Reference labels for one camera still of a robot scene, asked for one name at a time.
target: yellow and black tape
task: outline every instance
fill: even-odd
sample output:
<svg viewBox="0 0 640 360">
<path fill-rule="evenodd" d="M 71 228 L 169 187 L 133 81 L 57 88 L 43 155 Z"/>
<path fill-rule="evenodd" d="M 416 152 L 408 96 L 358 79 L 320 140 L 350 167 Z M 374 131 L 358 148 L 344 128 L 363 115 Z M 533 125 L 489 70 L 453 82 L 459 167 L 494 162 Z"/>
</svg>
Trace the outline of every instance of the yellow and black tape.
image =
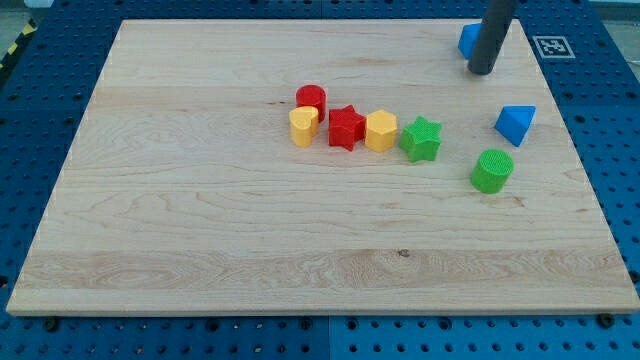
<svg viewBox="0 0 640 360">
<path fill-rule="evenodd" d="M 34 33 L 36 32 L 36 24 L 32 20 L 29 20 L 27 25 L 24 26 L 20 34 L 18 34 L 18 38 L 14 43 L 7 49 L 7 53 L 0 61 L 0 90 L 4 87 L 7 80 L 9 80 L 9 76 L 11 72 L 18 64 L 18 60 L 24 53 L 24 50 L 27 48 L 27 45 L 33 38 Z"/>
</svg>

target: wooden board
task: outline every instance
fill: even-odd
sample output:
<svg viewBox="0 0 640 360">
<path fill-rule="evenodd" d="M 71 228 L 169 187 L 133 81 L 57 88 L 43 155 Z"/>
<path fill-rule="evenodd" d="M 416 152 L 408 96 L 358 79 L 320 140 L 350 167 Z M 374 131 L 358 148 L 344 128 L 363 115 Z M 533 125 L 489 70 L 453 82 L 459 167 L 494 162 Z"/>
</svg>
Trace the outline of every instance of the wooden board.
<svg viewBox="0 0 640 360">
<path fill-rule="evenodd" d="M 516 21 L 125 21 L 11 295 L 14 315 L 559 314 L 639 301 Z M 296 89 L 443 124 L 435 162 L 289 140 Z M 528 142 L 494 129 L 534 104 Z M 510 152 L 503 192 L 469 182 Z"/>
</svg>

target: toy block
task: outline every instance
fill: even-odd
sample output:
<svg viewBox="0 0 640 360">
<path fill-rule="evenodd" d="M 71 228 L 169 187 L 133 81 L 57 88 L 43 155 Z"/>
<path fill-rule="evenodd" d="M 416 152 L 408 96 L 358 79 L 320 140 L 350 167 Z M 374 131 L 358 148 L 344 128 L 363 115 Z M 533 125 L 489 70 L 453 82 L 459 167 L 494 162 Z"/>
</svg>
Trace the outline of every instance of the toy block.
<svg viewBox="0 0 640 360">
<path fill-rule="evenodd" d="M 482 24 L 477 23 L 462 27 L 462 34 L 460 35 L 460 40 L 458 40 L 458 49 L 460 49 L 460 52 L 467 60 L 471 58 L 473 45 L 475 45 L 478 39 L 478 33 L 480 33 L 480 25 Z"/>
<path fill-rule="evenodd" d="M 396 141 L 397 130 L 398 120 L 395 115 L 385 110 L 372 112 L 367 115 L 364 145 L 373 151 L 387 151 Z"/>
<path fill-rule="evenodd" d="M 473 186 L 485 194 L 495 194 L 502 190 L 514 164 L 511 156 L 498 149 L 485 150 L 471 173 Z"/>
<path fill-rule="evenodd" d="M 318 122 L 324 120 L 327 94 L 318 85 L 305 85 L 296 92 L 296 107 L 313 106 L 318 109 Z"/>
<path fill-rule="evenodd" d="M 495 128 L 514 146 L 520 146 L 531 127 L 535 113 L 536 107 L 531 105 L 505 106 L 500 112 Z"/>
<path fill-rule="evenodd" d="M 352 105 L 329 110 L 329 146 L 353 151 L 354 144 L 364 139 L 366 120 Z"/>
<path fill-rule="evenodd" d="M 442 124 L 431 122 L 422 116 L 404 127 L 400 138 L 400 148 L 407 152 L 409 161 L 433 161 L 440 148 L 440 129 Z"/>
<path fill-rule="evenodd" d="M 302 106 L 289 112 L 291 140 L 300 147 L 308 147 L 318 134 L 318 109 L 313 106 Z"/>
</svg>

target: green block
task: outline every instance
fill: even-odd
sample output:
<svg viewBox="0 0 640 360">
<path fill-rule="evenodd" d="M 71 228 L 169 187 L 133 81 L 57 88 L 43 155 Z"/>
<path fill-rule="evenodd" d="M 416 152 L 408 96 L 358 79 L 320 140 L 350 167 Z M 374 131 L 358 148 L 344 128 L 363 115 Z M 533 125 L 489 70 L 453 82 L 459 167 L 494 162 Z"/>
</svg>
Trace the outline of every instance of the green block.
<svg viewBox="0 0 640 360">
<path fill-rule="evenodd" d="M 498 149 L 485 150 L 471 173 L 471 183 L 485 194 L 495 194 L 502 190 L 514 164 L 511 156 Z"/>
<path fill-rule="evenodd" d="M 433 161 L 440 148 L 440 129 L 442 124 L 431 122 L 422 116 L 404 127 L 400 138 L 400 148 L 407 152 L 409 161 Z"/>
</svg>

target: yellow hexagonal block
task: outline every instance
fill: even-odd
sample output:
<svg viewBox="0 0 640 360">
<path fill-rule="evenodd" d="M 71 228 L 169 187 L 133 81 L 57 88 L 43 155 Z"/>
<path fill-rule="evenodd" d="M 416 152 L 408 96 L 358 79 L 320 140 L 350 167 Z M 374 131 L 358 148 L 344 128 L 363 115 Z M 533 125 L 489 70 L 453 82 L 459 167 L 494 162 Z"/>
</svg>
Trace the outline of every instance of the yellow hexagonal block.
<svg viewBox="0 0 640 360">
<path fill-rule="evenodd" d="M 300 147 L 308 147 L 318 135 L 318 109 L 313 106 L 301 106 L 289 112 L 291 140 Z"/>
<path fill-rule="evenodd" d="M 364 145 L 377 152 L 391 149 L 396 141 L 398 119 L 392 113 L 378 110 L 367 115 Z"/>
</svg>

